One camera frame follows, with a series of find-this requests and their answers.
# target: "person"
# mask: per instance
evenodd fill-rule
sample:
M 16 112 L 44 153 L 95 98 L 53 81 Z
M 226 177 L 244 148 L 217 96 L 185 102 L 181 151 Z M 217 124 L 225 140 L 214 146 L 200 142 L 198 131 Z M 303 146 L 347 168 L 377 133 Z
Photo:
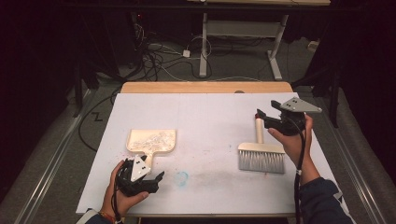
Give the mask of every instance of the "person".
M 313 120 L 305 115 L 305 150 L 304 160 L 300 176 L 300 208 L 303 215 L 304 224 L 350 224 L 355 223 L 350 214 L 344 209 L 341 204 L 341 191 L 331 180 L 326 180 L 320 176 L 318 169 L 312 161 L 310 155 L 312 143 L 312 128 Z M 302 141 L 300 135 L 286 136 L 278 130 L 270 128 L 268 133 L 271 134 L 277 141 L 279 141 L 286 154 L 290 157 L 292 162 L 296 165 L 300 158 Z M 80 220 L 79 223 L 100 224 L 100 223 L 114 223 L 115 214 L 111 206 L 111 197 L 114 190 L 114 179 L 117 171 L 122 166 L 123 161 L 116 166 L 111 173 L 110 184 L 106 189 L 105 198 L 102 209 L 99 213 L 88 211 Z M 149 196 L 147 192 L 141 192 L 133 197 L 126 197 L 117 191 L 117 201 L 120 214 L 124 217 L 128 210 L 142 202 Z

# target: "brush bristles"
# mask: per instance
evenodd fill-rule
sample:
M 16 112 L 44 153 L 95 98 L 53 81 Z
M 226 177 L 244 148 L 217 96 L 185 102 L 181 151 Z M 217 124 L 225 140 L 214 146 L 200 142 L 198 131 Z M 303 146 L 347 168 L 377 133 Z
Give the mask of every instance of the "brush bristles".
M 284 174 L 284 153 L 239 150 L 239 169 Z

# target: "smudge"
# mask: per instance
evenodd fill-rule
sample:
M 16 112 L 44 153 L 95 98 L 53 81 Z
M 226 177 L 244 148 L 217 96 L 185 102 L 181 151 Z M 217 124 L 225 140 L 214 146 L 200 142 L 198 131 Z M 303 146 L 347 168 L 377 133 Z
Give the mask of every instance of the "smudge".
M 186 172 L 177 172 L 174 181 L 179 187 L 183 187 L 186 185 L 188 179 L 189 175 Z

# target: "person's right hand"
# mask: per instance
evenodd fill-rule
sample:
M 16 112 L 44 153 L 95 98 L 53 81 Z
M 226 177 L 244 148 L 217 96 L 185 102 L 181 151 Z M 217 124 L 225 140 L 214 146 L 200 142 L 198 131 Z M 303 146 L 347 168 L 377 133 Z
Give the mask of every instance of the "person's right hand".
M 302 174 L 300 179 L 300 184 L 303 185 L 311 180 L 314 180 L 320 177 L 320 174 L 315 167 L 314 162 L 311 159 L 311 143 L 312 143 L 312 126 L 314 121 L 311 117 L 305 115 L 305 130 L 303 131 L 303 135 L 305 138 L 305 148 L 304 148 L 304 160 L 303 166 L 301 168 Z M 270 133 L 277 141 L 279 141 L 283 148 L 285 149 L 286 154 L 293 161 L 294 165 L 297 167 L 298 160 L 300 159 L 301 148 L 302 148 L 302 139 L 299 134 L 294 136 L 286 136 L 283 133 L 280 133 L 278 130 L 269 128 L 268 133 Z

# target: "table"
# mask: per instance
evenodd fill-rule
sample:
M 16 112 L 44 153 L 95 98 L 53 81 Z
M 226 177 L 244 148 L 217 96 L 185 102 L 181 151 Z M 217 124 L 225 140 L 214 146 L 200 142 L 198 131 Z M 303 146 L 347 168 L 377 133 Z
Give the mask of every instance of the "table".
M 152 176 L 165 171 L 160 189 L 133 207 L 129 216 L 294 216 L 295 167 L 289 158 L 285 159 L 284 175 L 237 168 L 237 146 L 255 141 L 257 106 L 268 105 L 264 110 L 274 117 L 278 112 L 270 108 L 270 100 L 285 102 L 292 96 L 297 94 L 284 82 L 125 83 L 114 104 L 77 213 L 85 213 L 87 208 L 100 209 L 102 197 L 97 195 L 103 194 L 108 184 L 108 175 L 104 174 L 110 174 L 119 160 L 133 156 L 125 148 L 127 133 L 133 127 L 176 129 L 177 145 L 169 154 L 154 158 Z M 269 133 L 265 132 L 264 139 L 276 144 Z M 311 151 L 320 173 L 334 180 L 315 134 Z
M 251 5 L 283 5 L 283 6 L 328 6 L 330 0 L 189 0 L 192 2 L 226 3 L 226 4 L 251 4 Z M 206 77 L 208 35 L 231 35 L 231 36 L 252 36 L 252 37 L 274 37 L 275 43 L 272 50 L 267 51 L 268 60 L 274 74 L 275 80 L 282 80 L 279 66 L 276 62 L 276 54 L 282 40 L 283 32 L 286 28 L 289 15 L 283 15 L 280 22 L 262 21 L 213 21 L 207 18 L 207 13 L 203 17 L 202 31 L 202 52 L 200 61 L 200 77 Z

